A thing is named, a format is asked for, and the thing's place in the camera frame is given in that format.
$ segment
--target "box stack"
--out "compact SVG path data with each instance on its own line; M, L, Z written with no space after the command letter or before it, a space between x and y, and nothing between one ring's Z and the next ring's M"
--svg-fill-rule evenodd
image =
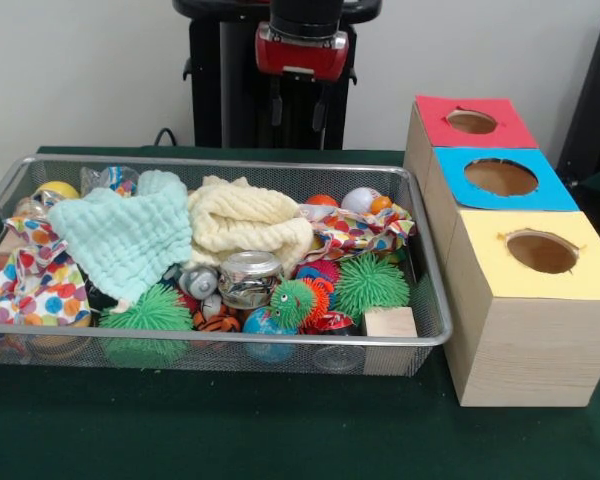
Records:
M417 97L405 167L454 313L463 406L585 406L600 378L600 239L511 102Z

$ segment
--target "white ball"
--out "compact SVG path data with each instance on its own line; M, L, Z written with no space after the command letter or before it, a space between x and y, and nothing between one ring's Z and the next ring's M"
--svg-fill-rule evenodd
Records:
M373 201L380 196L380 193L373 188L356 188L355 190L351 190L347 193L347 196L344 197L344 200L342 200L342 208L356 213L368 213L371 210Z

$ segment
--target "black cable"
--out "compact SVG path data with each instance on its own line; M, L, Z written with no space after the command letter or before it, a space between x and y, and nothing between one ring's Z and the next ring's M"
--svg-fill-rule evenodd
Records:
M160 142L162 141L162 137L164 137L164 134L165 134L165 133L166 133L167 135L169 135L169 139L171 140L171 144L172 144L174 147L177 147L177 146L178 146L178 141L176 140L176 136L173 134L173 132L171 131L171 129L170 129L170 128L166 128L166 127L165 127L165 128L163 128L162 130L160 130L160 131L158 132L158 136L157 136L157 137L156 137L156 139L154 140L154 142L153 142L153 145L154 145L154 146L158 146L158 145L160 145Z

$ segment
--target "cream knitted cloth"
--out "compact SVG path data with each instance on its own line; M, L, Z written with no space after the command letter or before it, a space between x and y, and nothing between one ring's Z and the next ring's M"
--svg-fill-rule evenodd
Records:
M229 255L244 250L274 253L290 276L309 251L311 224L295 218L298 204L280 192L256 188L239 178L233 183L205 177L189 195L193 254L186 268L217 267Z

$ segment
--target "polka dot fabric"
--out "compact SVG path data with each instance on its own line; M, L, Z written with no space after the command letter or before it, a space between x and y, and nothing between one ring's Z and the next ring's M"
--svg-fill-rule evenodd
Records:
M64 326L90 314L78 266L46 222L15 217L7 227L28 245L0 272L0 324Z
M301 205L300 212L320 239L318 248L307 255L308 262L397 250L406 244L414 225L409 212L396 204L376 215L313 205Z

